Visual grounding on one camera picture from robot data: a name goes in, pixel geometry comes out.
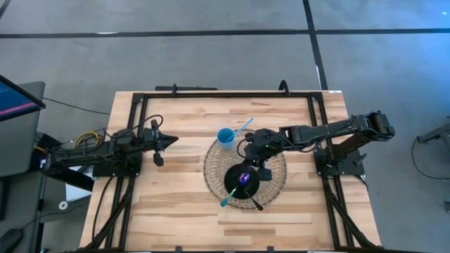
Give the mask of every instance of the computer monitor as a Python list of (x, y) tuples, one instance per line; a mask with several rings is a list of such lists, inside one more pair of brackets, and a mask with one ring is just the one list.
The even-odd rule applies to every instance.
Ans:
[(0, 75), (0, 122), (44, 108), (42, 101)]

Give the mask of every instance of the wooden table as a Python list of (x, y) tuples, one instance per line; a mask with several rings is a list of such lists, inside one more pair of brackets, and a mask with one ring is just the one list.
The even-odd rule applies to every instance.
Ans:
[[(127, 127), (132, 94), (116, 93), (110, 134)], [(329, 122), (348, 118), (342, 93), (324, 91), (323, 99)], [(285, 188), (263, 212), (220, 207), (203, 178), (205, 154), (217, 129), (237, 129), (251, 116), (256, 119), (250, 129), (278, 131), (281, 126), (311, 125), (305, 98), (154, 98), (149, 100), (146, 116), (152, 114), (163, 115), (160, 130), (179, 140), (163, 153), (163, 167), (153, 164), (153, 152), (144, 155), (134, 188), (126, 250), (174, 250), (177, 245), (184, 250), (333, 248), (322, 183), (311, 153), (284, 152), (288, 165)], [(316, 117), (321, 124), (317, 106)], [(344, 139), (334, 138), (333, 142)], [(349, 215), (367, 238), (379, 245), (366, 187), (353, 176), (341, 179)], [(80, 247), (91, 242), (94, 215), (107, 180), (95, 182)], [(110, 215), (114, 188), (115, 179), (101, 205), (96, 233)], [(342, 222), (337, 213), (336, 217), (344, 245)], [(113, 246), (119, 230), (116, 225)]]

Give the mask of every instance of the round wire basket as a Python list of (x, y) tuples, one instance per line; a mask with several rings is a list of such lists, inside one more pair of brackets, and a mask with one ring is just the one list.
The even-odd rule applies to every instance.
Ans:
[[(219, 202), (224, 200), (229, 193), (225, 189), (224, 178), (225, 173), (235, 164), (240, 164), (244, 158), (240, 157), (236, 151), (238, 143), (245, 139), (246, 133), (254, 131), (244, 129), (235, 139), (232, 149), (223, 149), (217, 142), (211, 145), (205, 157), (205, 165), (203, 166), (203, 175), (205, 183), (210, 192), (215, 196)], [(245, 154), (244, 147), (248, 142), (244, 141), (239, 147), (239, 153)], [(286, 160), (283, 154), (278, 154), (275, 157), (265, 162), (265, 167), (272, 170), (272, 180), (261, 181), (258, 191), (253, 195), (253, 198), (261, 205), (266, 206), (280, 194), (287, 177)], [(239, 200), (234, 197), (228, 202), (228, 206), (242, 210), (257, 209), (250, 198), (246, 200)]]

